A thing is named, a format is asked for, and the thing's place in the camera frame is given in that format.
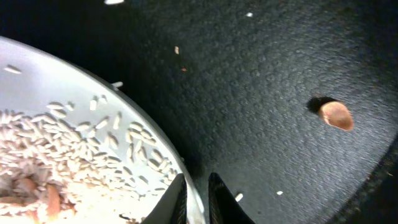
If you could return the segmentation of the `white plate with food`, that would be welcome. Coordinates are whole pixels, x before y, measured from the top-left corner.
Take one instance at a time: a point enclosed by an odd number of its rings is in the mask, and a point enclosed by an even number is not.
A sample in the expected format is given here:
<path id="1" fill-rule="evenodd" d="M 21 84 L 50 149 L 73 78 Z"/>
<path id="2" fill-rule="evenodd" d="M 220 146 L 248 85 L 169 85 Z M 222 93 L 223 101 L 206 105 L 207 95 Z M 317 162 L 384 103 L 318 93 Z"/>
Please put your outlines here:
<path id="1" fill-rule="evenodd" d="M 186 173 L 115 87 L 1 39 L 2 223 L 141 223 Z"/>

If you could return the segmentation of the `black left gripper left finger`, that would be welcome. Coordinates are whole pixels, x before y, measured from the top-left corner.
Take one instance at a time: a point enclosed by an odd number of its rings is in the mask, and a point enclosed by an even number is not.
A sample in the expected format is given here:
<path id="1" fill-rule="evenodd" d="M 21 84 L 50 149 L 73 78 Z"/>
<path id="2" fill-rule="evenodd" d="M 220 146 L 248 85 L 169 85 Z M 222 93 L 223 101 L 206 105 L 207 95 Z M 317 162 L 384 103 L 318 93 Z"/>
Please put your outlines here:
<path id="1" fill-rule="evenodd" d="M 165 191 L 157 205 L 141 224 L 186 224 L 187 183 L 183 174 L 178 174 Z"/>

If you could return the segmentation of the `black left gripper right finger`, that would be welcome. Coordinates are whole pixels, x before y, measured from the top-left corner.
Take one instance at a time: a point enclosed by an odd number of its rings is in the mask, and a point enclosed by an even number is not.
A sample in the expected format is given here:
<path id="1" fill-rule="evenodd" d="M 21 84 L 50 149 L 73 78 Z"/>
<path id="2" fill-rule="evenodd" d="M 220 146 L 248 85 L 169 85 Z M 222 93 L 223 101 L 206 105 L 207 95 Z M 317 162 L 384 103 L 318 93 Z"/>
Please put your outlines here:
<path id="1" fill-rule="evenodd" d="M 212 172 L 208 181 L 211 224 L 254 224 L 217 173 Z"/>

